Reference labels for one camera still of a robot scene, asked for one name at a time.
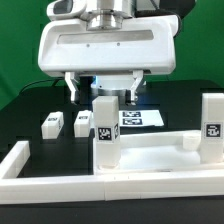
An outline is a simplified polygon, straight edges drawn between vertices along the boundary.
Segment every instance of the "black table surface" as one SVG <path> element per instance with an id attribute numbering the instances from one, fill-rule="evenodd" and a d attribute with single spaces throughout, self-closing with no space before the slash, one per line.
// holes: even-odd
<path id="1" fill-rule="evenodd" d="M 92 175 L 92 140 L 75 138 L 73 124 L 80 110 L 92 110 L 96 97 L 88 80 L 79 105 L 70 102 L 67 87 L 38 87 L 23 92 L 0 111 L 0 161 L 19 140 L 29 140 L 31 157 L 24 177 Z M 121 128 L 121 134 L 200 129 L 202 93 L 224 92 L 205 80 L 147 83 L 136 106 L 120 99 L 120 110 L 158 109 L 163 127 Z M 41 124 L 50 112 L 64 113 L 56 140 L 43 140 Z M 224 197 L 190 197 L 123 201 L 0 205 L 0 223 L 223 223 Z"/>

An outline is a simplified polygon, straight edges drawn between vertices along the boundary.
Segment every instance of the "white rectangular pillar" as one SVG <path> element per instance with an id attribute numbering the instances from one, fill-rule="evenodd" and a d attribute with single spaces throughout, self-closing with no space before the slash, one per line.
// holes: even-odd
<path id="1" fill-rule="evenodd" d="M 117 166 L 121 157 L 118 97 L 99 96 L 93 101 L 98 166 Z"/>
<path id="2" fill-rule="evenodd" d="M 201 163 L 223 162 L 224 94 L 202 97 Z"/>

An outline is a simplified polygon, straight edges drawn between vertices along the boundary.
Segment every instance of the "green wall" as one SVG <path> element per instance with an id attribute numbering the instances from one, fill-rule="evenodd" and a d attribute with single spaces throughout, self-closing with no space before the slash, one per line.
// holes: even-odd
<path id="1" fill-rule="evenodd" d="M 0 4 L 0 109 L 27 83 L 48 79 L 38 68 L 37 55 L 41 32 L 49 21 L 45 13 L 49 2 L 7 0 Z M 223 0 L 197 1 L 175 39 L 177 67 L 169 80 L 207 79 L 224 87 L 223 12 Z"/>

